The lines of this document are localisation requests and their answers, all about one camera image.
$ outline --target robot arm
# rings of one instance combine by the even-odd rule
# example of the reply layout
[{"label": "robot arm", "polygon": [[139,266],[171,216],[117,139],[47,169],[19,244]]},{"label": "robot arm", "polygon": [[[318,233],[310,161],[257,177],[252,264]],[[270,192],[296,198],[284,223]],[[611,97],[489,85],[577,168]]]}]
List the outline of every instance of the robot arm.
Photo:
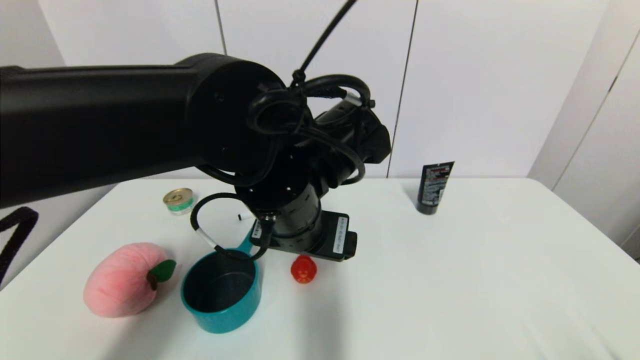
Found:
[{"label": "robot arm", "polygon": [[[0,68],[0,208],[196,166],[234,185],[225,196],[268,226],[252,239],[260,246],[253,258],[267,248],[354,256],[349,216],[322,210],[320,198],[360,180],[364,163],[382,162],[389,133],[362,80],[304,74],[354,3],[340,9],[288,88],[261,65],[218,54],[171,66]],[[343,100],[314,119],[307,97]],[[198,209],[215,197],[194,209],[194,230]]]},{"label": "robot arm", "polygon": [[172,66],[0,69],[0,207],[211,164],[265,161],[269,136],[246,125],[258,64],[200,54]]}]

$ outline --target pink peach plush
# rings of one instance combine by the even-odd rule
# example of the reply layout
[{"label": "pink peach plush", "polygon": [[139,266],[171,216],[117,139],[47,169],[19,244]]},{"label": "pink peach plush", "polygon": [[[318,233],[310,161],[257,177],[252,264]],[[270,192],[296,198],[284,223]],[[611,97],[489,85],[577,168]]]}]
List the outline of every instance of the pink peach plush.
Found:
[{"label": "pink peach plush", "polygon": [[166,259],[164,250],[153,243],[133,243],[119,248],[102,260],[89,276],[84,287],[84,303],[96,315],[106,318],[139,313],[156,297],[157,282],[149,279],[150,271]]}]

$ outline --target black strap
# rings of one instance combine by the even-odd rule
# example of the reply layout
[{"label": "black strap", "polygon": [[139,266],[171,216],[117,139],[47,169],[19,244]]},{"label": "black strap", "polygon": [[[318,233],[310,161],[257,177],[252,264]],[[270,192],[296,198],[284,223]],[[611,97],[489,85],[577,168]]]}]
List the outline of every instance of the black strap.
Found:
[{"label": "black strap", "polygon": [[4,246],[2,253],[0,253],[0,284],[24,240],[27,240],[27,236],[36,226],[36,222],[38,222],[38,213],[26,206],[16,209],[13,213],[0,220],[0,232],[18,225]]},{"label": "black strap", "polygon": [[[215,193],[200,199],[200,201],[198,201],[198,204],[196,204],[193,210],[191,210],[190,220],[191,220],[191,227],[193,228],[193,230],[197,231],[200,228],[200,224],[198,224],[198,212],[200,211],[200,208],[202,208],[202,206],[204,206],[204,204],[207,204],[209,201],[216,200],[216,199],[240,200],[240,197],[238,197],[238,195],[234,193]],[[260,222],[260,226],[262,227],[262,234],[260,236],[260,249],[253,256],[249,256],[248,258],[239,258],[233,252],[227,251],[220,245],[216,245],[214,249],[220,252],[221,254],[223,254],[224,256],[231,258],[233,260],[238,260],[238,261],[258,260],[259,258],[262,257],[262,255],[264,255],[265,252],[267,252],[267,249],[269,249],[269,244],[271,243],[271,233],[273,229],[273,222],[274,222],[272,220],[261,220],[261,219],[258,219],[258,221]]]}]

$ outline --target green label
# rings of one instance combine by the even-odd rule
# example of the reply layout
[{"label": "green label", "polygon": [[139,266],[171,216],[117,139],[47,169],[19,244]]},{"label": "green label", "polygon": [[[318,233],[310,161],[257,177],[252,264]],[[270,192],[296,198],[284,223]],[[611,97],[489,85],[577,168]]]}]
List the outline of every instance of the green label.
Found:
[{"label": "green label", "polygon": [[175,206],[168,205],[167,208],[169,208],[169,210],[171,211],[182,211],[190,207],[192,204],[193,204],[193,198],[190,198],[187,202],[183,202],[182,204],[175,205]]}]

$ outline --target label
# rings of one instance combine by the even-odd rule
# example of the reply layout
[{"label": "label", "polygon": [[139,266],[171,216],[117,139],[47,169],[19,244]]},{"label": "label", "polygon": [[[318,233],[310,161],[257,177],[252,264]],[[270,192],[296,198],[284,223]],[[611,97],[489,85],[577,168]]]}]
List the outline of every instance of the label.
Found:
[{"label": "label", "polygon": [[188,214],[191,211],[191,209],[193,209],[194,205],[195,205],[195,202],[193,201],[193,198],[190,198],[188,201],[183,202],[182,204],[178,204],[174,206],[167,205],[166,207],[174,215],[184,215],[184,214]]},{"label": "label", "polygon": [[259,239],[261,236],[262,236],[262,227],[260,226],[260,222],[256,220],[255,225],[253,226],[253,232],[251,233],[251,237],[254,239]]},{"label": "label", "polygon": [[342,254],[342,252],[344,251],[344,238],[347,236],[348,225],[349,218],[338,218],[338,226],[335,230],[335,241],[333,243],[333,252],[336,254]]},{"label": "label", "polygon": [[442,200],[453,163],[427,165],[422,169],[422,188],[420,201],[424,205],[437,206]]}]

